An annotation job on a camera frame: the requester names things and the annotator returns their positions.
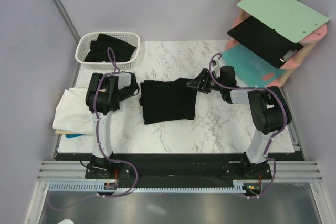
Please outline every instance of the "table surface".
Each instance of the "table surface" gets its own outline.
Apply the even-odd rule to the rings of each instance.
[[[194,78],[208,68],[213,54],[225,50],[226,42],[142,42],[137,66],[130,71],[136,74],[138,83]],[[94,72],[81,66],[75,87],[87,88]],[[140,95],[121,102],[120,110],[112,115],[111,141],[116,153],[242,153],[251,143],[255,127],[249,106],[227,104],[219,92],[197,94],[195,120],[151,125],[144,125]],[[58,152],[91,153],[93,145],[93,136],[67,139],[63,135]],[[270,152],[294,152],[287,128],[275,137]]]
[[[294,43],[329,21],[297,0],[242,0],[237,5]]]

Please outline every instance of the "white table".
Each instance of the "white table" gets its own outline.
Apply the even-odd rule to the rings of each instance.
[[[138,83],[194,78],[208,68],[211,56],[225,50],[226,41],[143,42],[139,64],[131,69]],[[92,73],[81,66],[76,87],[87,88]],[[195,120],[144,125],[140,95],[120,103],[111,119],[112,147],[116,153],[242,153],[251,143],[255,127],[249,106],[227,104],[219,92],[197,94]],[[59,153],[90,153],[93,136],[62,136]],[[294,152],[286,128],[275,137],[270,152]]]

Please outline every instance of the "black cloth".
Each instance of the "black cloth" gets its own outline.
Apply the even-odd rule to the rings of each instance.
[[[117,62],[127,62],[131,59],[136,47],[106,34],[99,34],[97,40],[91,41],[90,52],[84,62],[110,62],[107,49],[112,48]]]
[[[175,81],[144,81],[140,84],[140,105],[145,124],[195,119],[197,91],[185,85],[191,79]]]

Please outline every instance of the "black wire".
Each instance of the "black wire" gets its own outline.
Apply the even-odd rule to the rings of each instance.
[[[81,159],[79,160],[79,162],[80,162],[80,164],[81,164],[82,166],[84,166],[86,169],[88,168],[88,166],[86,166],[85,164],[83,164],[83,162],[82,162]]]

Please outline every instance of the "basket rim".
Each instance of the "basket rim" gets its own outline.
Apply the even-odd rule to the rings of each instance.
[[[111,35],[111,34],[132,34],[132,35],[136,36],[136,38],[138,39],[138,44],[137,44],[137,49],[135,50],[135,55],[134,55],[133,59],[131,59],[129,61],[126,61],[126,62],[120,62],[120,63],[117,62],[117,66],[118,65],[126,65],[126,64],[132,63],[133,61],[135,61],[135,59],[137,58],[137,56],[139,54],[140,37],[136,33],[133,33],[131,31],[93,31],[91,33],[85,34],[83,37],[80,38],[80,40],[78,42],[78,45],[77,45],[77,48],[76,48],[76,52],[75,52],[75,59],[80,64],[84,64],[84,65],[113,65],[111,62],[84,62],[84,61],[81,61],[80,59],[78,59],[79,46],[82,44],[83,40],[86,37],[88,37],[88,36],[90,36],[92,34],[108,34],[108,35]]]

